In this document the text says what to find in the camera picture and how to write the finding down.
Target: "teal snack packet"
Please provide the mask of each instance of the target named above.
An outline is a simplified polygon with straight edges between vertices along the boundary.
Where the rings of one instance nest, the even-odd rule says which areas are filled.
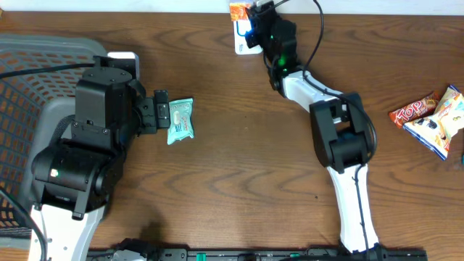
[[[191,112],[194,100],[181,99],[169,103],[171,126],[167,132],[167,145],[174,141],[182,141],[184,138],[194,138],[194,128],[191,125]]]

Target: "cable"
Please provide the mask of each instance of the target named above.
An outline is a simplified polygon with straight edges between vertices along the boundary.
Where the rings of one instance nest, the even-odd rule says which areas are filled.
[[[270,65],[270,78],[274,81],[274,68],[276,67],[276,62],[280,59],[280,57],[274,57],[273,63]]]
[[[271,8],[266,9],[266,10],[264,10],[264,11],[258,13],[258,15],[266,14],[266,13],[268,13],[268,12],[274,10],[275,8],[279,7],[280,5],[285,4],[285,3],[288,2],[288,1],[290,1],[290,0],[282,0],[282,1],[278,2],[277,4],[275,4],[274,6],[272,6]]]
[[[368,253],[369,253],[368,234],[365,232],[363,203],[361,202],[360,180],[357,178],[357,174],[359,173],[361,168],[363,168],[364,166],[365,166],[365,164],[362,164],[356,169],[355,177],[353,178],[353,180],[355,181],[356,193],[357,193],[357,203],[359,204],[360,214],[361,214],[362,233],[364,234],[364,243],[365,243],[364,260],[367,260],[368,259]]]
[[[36,73],[51,73],[60,70],[69,70],[75,68],[82,68],[82,67],[93,67],[94,64],[75,64],[75,65],[60,65],[55,67],[45,67],[45,68],[38,68],[38,69],[29,69],[29,70],[19,70],[14,72],[5,72],[0,74],[0,80],[8,77],[14,76],[21,76],[21,75],[29,75],[29,74],[36,74]]]
[[[316,55],[316,52],[318,51],[319,49],[319,45],[320,45],[320,42],[322,41],[322,38],[324,36],[324,13],[322,11],[322,8],[320,7],[319,5],[319,2],[317,0],[313,0],[314,3],[318,6],[318,9],[319,9],[319,14],[320,14],[320,33],[319,33],[319,39],[318,39],[318,43],[316,44],[315,48],[314,48],[314,51],[312,51],[312,54],[310,56],[310,58],[307,60],[306,64],[304,65],[303,67],[303,79],[308,83],[310,84],[312,87],[316,88],[318,91],[321,91],[323,94],[326,94],[326,95],[330,95],[330,96],[333,96],[333,97],[336,97],[338,99],[341,99],[342,101],[352,105],[354,108],[356,108],[360,113],[361,115],[365,118],[365,120],[367,121],[368,125],[369,125],[369,128],[370,128],[370,131],[372,132],[372,146],[370,148],[370,155],[368,155],[368,159],[366,161],[366,163],[368,163],[374,156],[374,154],[376,153],[376,150],[377,150],[377,132],[376,132],[376,128],[374,127],[374,124],[372,123],[372,120],[369,118],[368,114],[365,112],[365,110],[361,109],[357,104],[355,104],[352,100],[344,97],[344,96],[341,96],[341,95],[338,95],[338,94],[334,94],[334,93],[331,93],[330,91],[327,91],[327,89],[322,89],[321,87],[315,85],[314,83],[312,83],[308,78],[307,78],[307,75],[306,75],[306,72],[308,71],[308,68],[310,66],[310,63],[312,61],[312,59],[314,58],[314,56]]]
[[[264,60],[264,65],[266,65],[266,68],[270,70],[270,65],[268,64],[268,58],[266,57],[266,53],[262,53],[262,59]]]
[[[34,222],[34,220],[29,216],[29,213],[27,210],[24,209],[24,207],[21,206],[15,199],[13,199],[2,187],[0,187],[0,196],[2,196],[5,200],[7,200],[15,210],[20,214],[20,216],[24,219],[26,222],[26,225],[34,232],[36,232],[37,238],[38,238],[38,243],[41,245],[41,261],[46,261],[46,239],[45,236],[42,234],[42,231],[40,228],[38,228],[37,224]]]

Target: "red snack bag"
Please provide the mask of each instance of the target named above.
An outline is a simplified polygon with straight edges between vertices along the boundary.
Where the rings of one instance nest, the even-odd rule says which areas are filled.
[[[429,113],[434,112],[440,97],[434,91],[424,99],[415,101],[412,104],[404,106],[401,109],[397,109],[394,112],[390,112],[390,119],[397,125],[398,128],[402,128],[405,123],[412,120],[416,120],[422,116],[426,116]]]

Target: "plastic basket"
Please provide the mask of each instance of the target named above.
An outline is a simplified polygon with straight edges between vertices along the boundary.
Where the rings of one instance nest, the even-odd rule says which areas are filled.
[[[92,63],[94,55],[106,55],[106,51],[88,39],[0,34],[0,73]],[[41,111],[54,99],[75,97],[75,84],[84,70],[0,80],[0,186],[23,205],[27,206],[32,181],[26,165]],[[30,229],[1,197],[0,237],[30,237]]]

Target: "wood grain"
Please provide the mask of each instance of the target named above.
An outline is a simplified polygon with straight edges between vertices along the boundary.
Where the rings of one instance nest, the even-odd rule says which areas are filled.
[[[288,18],[305,58],[318,16]],[[261,57],[235,55],[232,28],[227,14],[4,15],[0,33],[92,38],[134,51],[149,91],[195,98],[195,139],[168,146],[162,131],[135,141],[92,247],[126,237],[191,248],[338,243],[334,188],[315,158],[309,117],[272,91]],[[461,17],[327,15],[312,63],[327,86],[358,91],[377,128],[368,190],[381,243],[424,248],[430,260],[464,259],[463,135],[442,162],[387,113],[448,83],[464,86],[463,33]],[[0,251],[0,260],[26,257]]]

